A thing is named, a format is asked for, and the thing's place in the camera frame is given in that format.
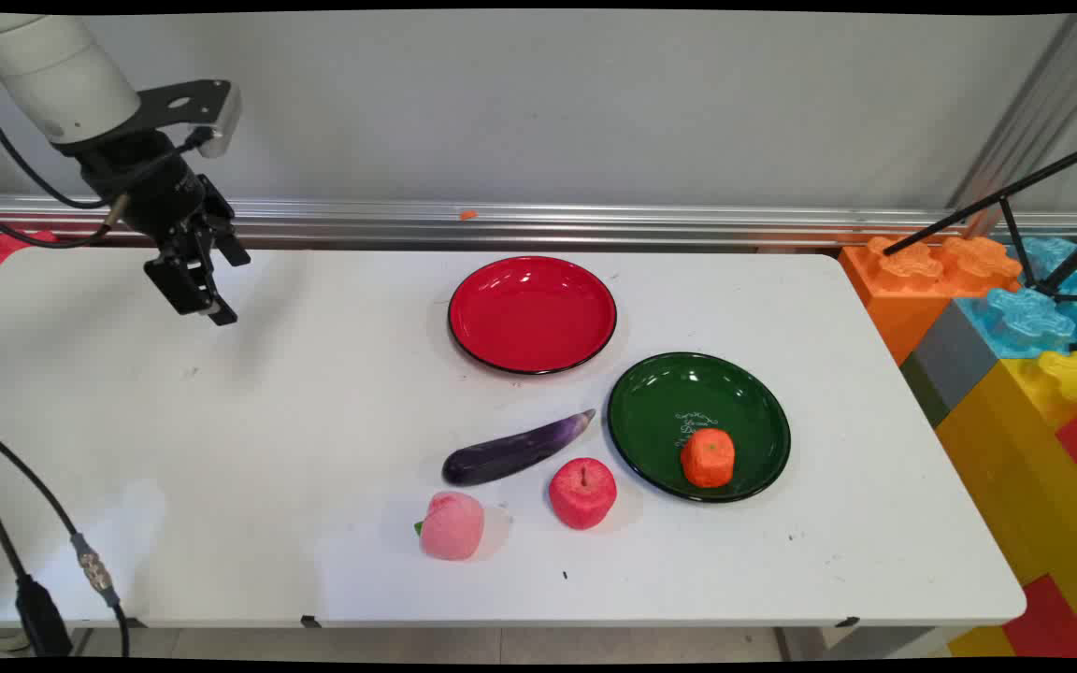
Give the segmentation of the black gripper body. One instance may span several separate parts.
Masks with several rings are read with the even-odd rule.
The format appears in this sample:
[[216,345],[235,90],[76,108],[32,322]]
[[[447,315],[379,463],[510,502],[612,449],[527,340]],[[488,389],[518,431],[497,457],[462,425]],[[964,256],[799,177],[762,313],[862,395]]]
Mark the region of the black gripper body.
[[205,208],[234,210],[183,158],[214,139],[214,129],[193,129],[176,145],[158,129],[138,129],[81,141],[80,176],[104,201],[106,229],[123,221],[158,248],[188,254],[193,235],[207,234]]

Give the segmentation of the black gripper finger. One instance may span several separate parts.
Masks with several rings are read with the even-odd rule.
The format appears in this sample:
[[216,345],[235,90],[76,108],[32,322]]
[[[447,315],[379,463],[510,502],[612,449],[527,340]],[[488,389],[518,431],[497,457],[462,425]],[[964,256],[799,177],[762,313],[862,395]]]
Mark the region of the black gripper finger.
[[219,294],[213,271],[209,251],[163,251],[144,264],[146,278],[179,316],[206,316],[216,325],[234,324],[237,316]]
[[207,248],[218,249],[229,265],[248,265],[251,256],[239,242],[235,226],[235,213],[227,208],[205,208]]

